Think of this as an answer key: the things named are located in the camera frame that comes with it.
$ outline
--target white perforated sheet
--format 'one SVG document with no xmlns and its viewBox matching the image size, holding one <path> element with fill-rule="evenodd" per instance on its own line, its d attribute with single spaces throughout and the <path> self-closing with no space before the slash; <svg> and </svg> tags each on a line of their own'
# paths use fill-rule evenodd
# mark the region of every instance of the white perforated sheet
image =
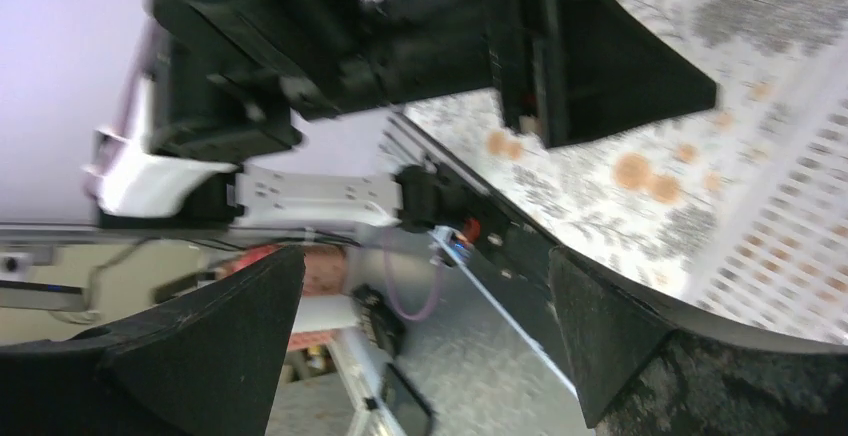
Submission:
<svg viewBox="0 0 848 436">
<path fill-rule="evenodd" d="M 785 147 L 684 299 L 761 328 L 848 344 L 848 77 L 828 83 L 817 104 L 793 109 L 798 124 Z"/>
</svg>

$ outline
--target black clamp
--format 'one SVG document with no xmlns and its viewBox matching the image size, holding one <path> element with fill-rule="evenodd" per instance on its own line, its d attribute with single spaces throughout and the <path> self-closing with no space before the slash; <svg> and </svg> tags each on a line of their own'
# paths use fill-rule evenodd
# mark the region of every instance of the black clamp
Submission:
<svg viewBox="0 0 848 436">
<path fill-rule="evenodd" d="M 465 224 L 475 194 L 447 166 L 436 164 L 434 171 L 406 166 L 394 181 L 401 187 L 402 209 L 395 215 L 401 229 L 423 233 L 440 225 L 462 228 Z"/>
<path fill-rule="evenodd" d="M 360 326 L 368 340 L 394 359 L 406 334 L 403 321 L 386 305 L 383 295 L 367 284 L 357 286 L 351 296 L 359 305 Z"/>
</svg>

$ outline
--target floral tablecloth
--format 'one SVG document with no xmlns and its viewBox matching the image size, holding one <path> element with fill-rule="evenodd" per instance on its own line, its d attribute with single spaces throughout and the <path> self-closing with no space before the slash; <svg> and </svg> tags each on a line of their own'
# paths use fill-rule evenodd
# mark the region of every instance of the floral tablecloth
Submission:
<svg viewBox="0 0 848 436">
<path fill-rule="evenodd" d="M 720 83 L 719 108 L 554 151 L 502 129 L 491 91 L 407 114 L 564 243 L 680 297 L 792 130 L 793 88 L 845 37 L 848 0 L 619 1 Z"/>
</svg>

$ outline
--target wire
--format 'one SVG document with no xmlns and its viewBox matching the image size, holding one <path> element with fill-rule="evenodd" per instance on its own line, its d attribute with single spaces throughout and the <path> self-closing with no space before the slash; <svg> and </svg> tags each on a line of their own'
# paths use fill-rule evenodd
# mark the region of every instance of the wire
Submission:
<svg viewBox="0 0 848 436">
<path fill-rule="evenodd" d="M 386 292 L 389 295 L 389 303 L 392 305 L 392 309 L 407 321 L 415 321 L 420 322 L 429 318 L 430 315 L 436 310 L 436 306 L 439 304 L 439 297 L 442 293 L 442 281 L 444 279 L 444 264 L 441 261 L 436 263 L 436 274 L 433 279 L 433 286 L 430 288 L 430 295 L 427 296 L 427 301 L 424 303 L 424 306 L 415 314 L 407 313 L 400 304 L 400 297 L 398 296 L 397 286 L 395 285 L 394 271 L 392 270 L 391 261 L 389 258 L 389 229 L 386 228 L 383 230 L 383 265 L 386 270 Z"/>
<path fill-rule="evenodd" d="M 136 252 L 138 252 L 138 250 L 141 249 L 143 246 L 153 241 L 159 241 L 159 238 L 145 238 L 139 240 L 133 243 L 130 247 L 123 249 L 122 251 L 118 252 L 118 254 L 107 259 L 104 263 L 99 264 L 91 269 L 91 271 L 88 273 L 88 285 L 83 292 L 83 302 L 85 304 L 84 312 L 65 313 L 61 311 L 49 311 L 48 314 L 50 314 L 53 319 L 68 324 L 90 326 L 99 322 L 103 318 L 103 315 L 100 314 L 98 311 L 94 310 L 94 305 L 97 302 L 97 299 L 100 297 L 100 280 L 103 278 L 103 274 L 109 269 L 112 269 L 115 266 L 118 266 L 119 264 L 123 263 Z"/>
<path fill-rule="evenodd" d="M 219 241 L 216 239 L 209 239 L 206 241 L 211 241 L 213 244 L 208 244 L 205 241 L 198 241 L 193 239 L 178 239 L 178 241 L 185 241 L 190 244 L 195 244 L 197 246 L 202 246 L 205 248 L 215 249 L 218 251 L 228 251 L 228 252 L 238 252 L 244 253 L 245 251 L 249 251 L 251 249 L 255 249 L 261 246 L 267 246 L 269 244 L 280 244 L 280 243 L 308 243 L 308 244 L 326 244 L 326 245 L 334 245 L 334 246 L 361 246 L 359 242 L 354 239 L 348 238 L 346 236 L 341 236 L 335 233 L 331 233 L 328 231 L 315 230 L 312 228 L 297 228 L 294 231 L 302 231 L 306 234 L 303 236 L 281 236 L 278 238 L 272 238 L 261 243 L 241 247 L 236 246 L 231 243 L 227 243 L 224 241 Z M 165 238 L 144 238 L 135 243 L 133 243 L 128 248 L 120 251 L 115 256 L 109 258 L 104 263 L 99 264 L 91 269 L 88 274 L 88 284 L 87 287 L 83 290 L 83 301 L 85 305 L 85 310 L 80 313 L 69 313 L 64 311 L 48 311 L 50 317 L 57 321 L 61 321 L 66 324 L 75 324 L 80 326 L 91 326 L 93 324 L 97 324 L 103 318 L 103 315 L 98 312 L 95 308 L 98 299 L 100 298 L 100 286 L 101 279 L 104 274 L 123 263 L 131 256 L 133 256 L 139 249 L 143 246 L 147 245 L 153 241 L 166 241 Z M 226 264 L 226 262 L 233 261 L 241 257 L 241 255 L 229 258 L 225 261 L 219 262 L 219 264 Z"/>
</svg>

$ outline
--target screw hole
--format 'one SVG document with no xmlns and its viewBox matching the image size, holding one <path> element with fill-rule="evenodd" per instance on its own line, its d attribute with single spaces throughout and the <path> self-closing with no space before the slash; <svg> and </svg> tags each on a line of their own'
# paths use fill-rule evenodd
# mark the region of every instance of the screw hole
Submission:
<svg viewBox="0 0 848 436">
<path fill-rule="evenodd" d="M 3 269 L 7 273 L 16 273 L 18 269 L 20 269 L 21 265 L 18 262 L 18 258 L 4 258 L 3 259 Z"/>
</svg>

